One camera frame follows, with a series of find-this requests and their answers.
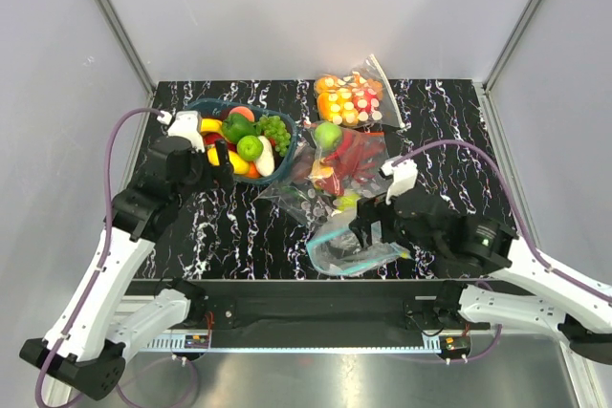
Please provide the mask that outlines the fake green bell pepper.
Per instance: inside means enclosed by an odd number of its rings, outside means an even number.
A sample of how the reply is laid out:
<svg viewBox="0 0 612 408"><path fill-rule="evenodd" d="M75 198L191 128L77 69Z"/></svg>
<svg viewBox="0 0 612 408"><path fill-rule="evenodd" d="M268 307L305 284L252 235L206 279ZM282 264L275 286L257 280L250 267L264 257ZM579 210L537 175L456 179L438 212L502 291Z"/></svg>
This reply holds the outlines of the fake green bell pepper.
<svg viewBox="0 0 612 408"><path fill-rule="evenodd" d="M233 144L237 144L245 136L256 135L254 123L238 113L229 114L222 122L221 130L225 139Z"/></svg>

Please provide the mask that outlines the fake yellow lemon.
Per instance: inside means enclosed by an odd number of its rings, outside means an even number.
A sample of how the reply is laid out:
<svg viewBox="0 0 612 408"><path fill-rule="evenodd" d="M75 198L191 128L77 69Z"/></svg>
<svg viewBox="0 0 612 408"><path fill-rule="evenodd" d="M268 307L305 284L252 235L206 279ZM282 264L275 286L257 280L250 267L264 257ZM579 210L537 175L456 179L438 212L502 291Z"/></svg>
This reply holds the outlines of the fake yellow lemon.
<svg viewBox="0 0 612 408"><path fill-rule="evenodd" d="M233 167L233 172L235 174L245 176L250 172L251 164L248 161L243 160L237 153L233 151L228 152L229 162ZM217 153L217 149L215 147L209 148L207 150L208 161L213 166L220 165L220 157Z"/></svg>

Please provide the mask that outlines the fake peach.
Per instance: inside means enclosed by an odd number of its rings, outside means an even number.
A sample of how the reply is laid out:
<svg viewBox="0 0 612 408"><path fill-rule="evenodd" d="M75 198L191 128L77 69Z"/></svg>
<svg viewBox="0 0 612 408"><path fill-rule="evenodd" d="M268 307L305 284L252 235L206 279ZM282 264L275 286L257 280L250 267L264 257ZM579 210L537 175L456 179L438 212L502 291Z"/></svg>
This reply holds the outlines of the fake peach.
<svg viewBox="0 0 612 408"><path fill-rule="evenodd" d="M245 117L249 122L255 122L255 115L251 109L246 106L233 107L229 113L231 115L238 114Z"/></svg>

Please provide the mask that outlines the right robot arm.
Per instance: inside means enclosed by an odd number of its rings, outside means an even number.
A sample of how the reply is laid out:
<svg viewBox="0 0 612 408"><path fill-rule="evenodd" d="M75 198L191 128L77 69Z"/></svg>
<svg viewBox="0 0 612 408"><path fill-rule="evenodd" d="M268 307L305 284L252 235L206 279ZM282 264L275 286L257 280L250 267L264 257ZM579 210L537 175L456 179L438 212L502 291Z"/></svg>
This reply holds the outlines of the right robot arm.
<svg viewBox="0 0 612 408"><path fill-rule="evenodd" d="M407 307L417 328L501 325L547 334L586 359L610 364L610 286L530 250L510 227L460 215L420 188L359 200L349 228L364 248L374 244L374 225L383 242L414 244L435 256L441 288L434 299Z"/></svg>

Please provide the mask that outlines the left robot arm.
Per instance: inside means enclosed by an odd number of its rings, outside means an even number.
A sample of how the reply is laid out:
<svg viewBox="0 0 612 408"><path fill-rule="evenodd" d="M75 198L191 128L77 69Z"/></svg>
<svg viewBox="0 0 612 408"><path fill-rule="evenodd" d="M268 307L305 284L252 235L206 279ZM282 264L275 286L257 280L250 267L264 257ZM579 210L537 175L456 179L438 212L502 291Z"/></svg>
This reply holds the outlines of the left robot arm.
<svg viewBox="0 0 612 408"><path fill-rule="evenodd" d="M185 200L219 185L233 185L230 152L217 156L182 137L161 137L130 183L106 204L94 258L64 312L47 333L24 342L19 356L82 395L101 400L113 392L126 364L163 331L209 320L204 289L179 278L120 322L114 315L136 270L176 221Z"/></svg>

